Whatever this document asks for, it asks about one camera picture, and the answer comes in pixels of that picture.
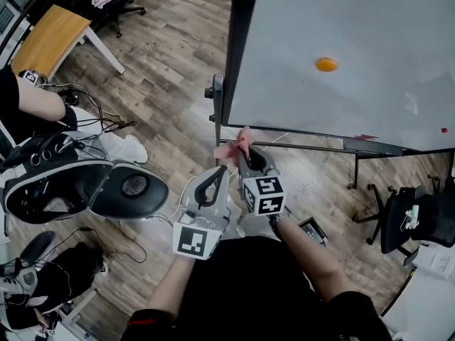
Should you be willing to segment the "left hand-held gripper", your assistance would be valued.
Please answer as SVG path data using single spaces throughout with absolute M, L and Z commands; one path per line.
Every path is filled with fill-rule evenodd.
M 230 223 L 228 169 L 221 165 L 194 178 L 183 191 L 181 209 L 173 224 L 173 252 L 209 259 Z

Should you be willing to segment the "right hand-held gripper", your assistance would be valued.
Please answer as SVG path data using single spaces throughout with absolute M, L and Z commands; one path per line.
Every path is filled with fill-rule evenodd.
M 273 158 L 265 151 L 247 146 L 238 153 L 241 198 L 255 216 L 282 214 L 287 192 Z

